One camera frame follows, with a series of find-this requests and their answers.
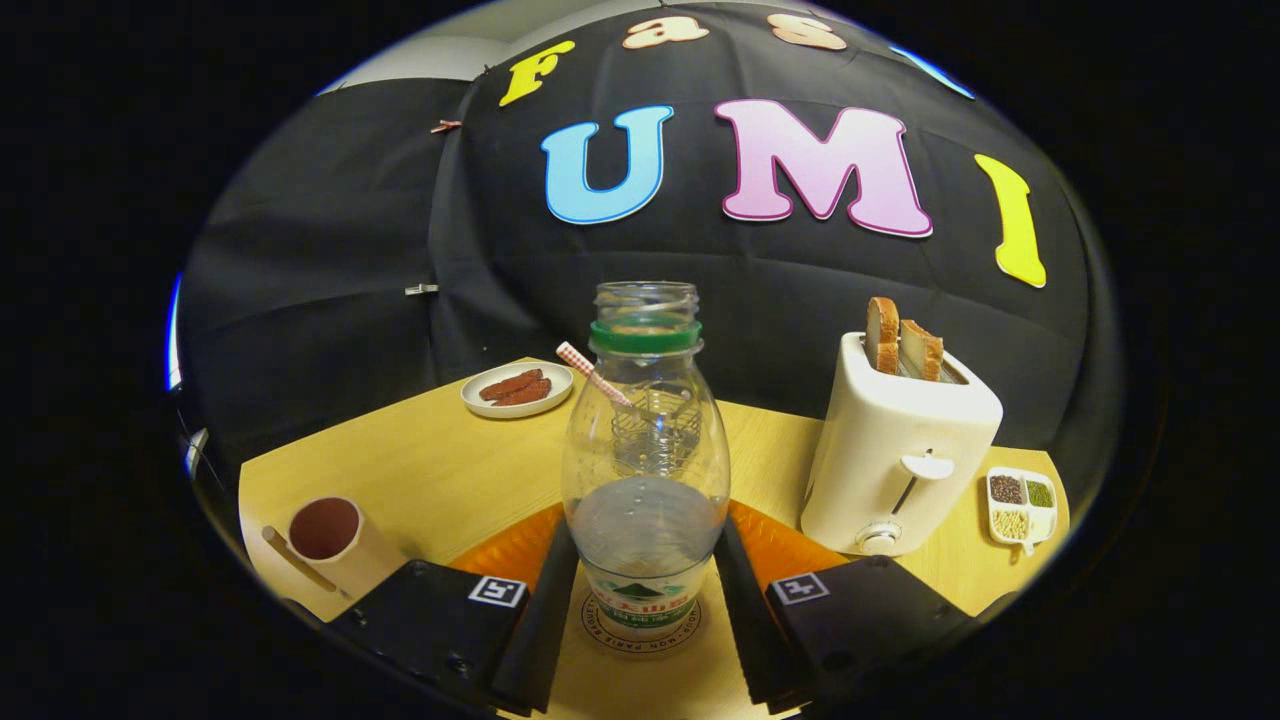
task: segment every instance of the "bread slice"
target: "bread slice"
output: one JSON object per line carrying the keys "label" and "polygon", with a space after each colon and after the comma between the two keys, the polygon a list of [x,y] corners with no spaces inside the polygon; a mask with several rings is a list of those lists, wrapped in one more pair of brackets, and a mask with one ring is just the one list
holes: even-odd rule
{"label": "bread slice", "polygon": [[942,379],[942,338],[929,334],[915,320],[902,320],[902,364],[922,380]]}
{"label": "bread slice", "polygon": [[897,306],[887,297],[867,304],[867,361],[881,373],[897,374]]}

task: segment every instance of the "blue letter u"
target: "blue letter u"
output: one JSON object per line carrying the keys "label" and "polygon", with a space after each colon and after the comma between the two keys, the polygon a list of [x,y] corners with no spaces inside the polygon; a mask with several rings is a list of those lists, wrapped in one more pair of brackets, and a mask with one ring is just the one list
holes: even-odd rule
{"label": "blue letter u", "polygon": [[627,177],[611,190],[586,184],[586,143],[600,126],[579,123],[548,135],[547,208],[576,225],[608,223],[644,208],[662,184],[662,123],[675,113],[669,105],[650,105],[613,120],[627,131]]}

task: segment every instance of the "green bottle ring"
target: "green bottle ring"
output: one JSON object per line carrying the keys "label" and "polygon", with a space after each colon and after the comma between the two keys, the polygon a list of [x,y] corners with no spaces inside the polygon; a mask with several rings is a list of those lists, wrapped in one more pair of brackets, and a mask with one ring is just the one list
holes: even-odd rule
{"label": "green bottle ring", "polygon": [[635,334],[613,332],[599,320],[591,322],[591,347],[604,352],[625,352],[628,355],[663,355],[689,350],[698,345],[703,324],[694,320],[684,331]]}

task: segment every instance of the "orange pad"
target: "orange pad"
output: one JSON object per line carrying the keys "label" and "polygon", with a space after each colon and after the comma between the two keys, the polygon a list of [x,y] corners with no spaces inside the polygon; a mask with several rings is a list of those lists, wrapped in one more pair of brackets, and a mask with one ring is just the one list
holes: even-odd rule
{"label": "orange pad", "polygon": [[563,503],[548,506],[463,552],[449,562],[449,568],[521,580],[532,593],[563,516]]}
{"label": "orange pad", "polygon": [[742,538],[742,547],[751,561],[751,571],[762,593],[773,580],[849,562],[844,555],[736,500],[728,502],[728,514],[737,525],[737,534]]}

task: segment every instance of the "toaster lever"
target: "toaster lever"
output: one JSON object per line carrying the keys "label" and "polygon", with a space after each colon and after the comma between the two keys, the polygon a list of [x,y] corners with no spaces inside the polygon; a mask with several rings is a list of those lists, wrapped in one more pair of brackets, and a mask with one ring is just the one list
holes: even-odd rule
{"label": "toaster lever", "polygon": [[956,464],[943,457],[934,457],[933,451],[922,455],[904,455],[902,466],[908,473],[922,480],[945,480],[955,473]]}

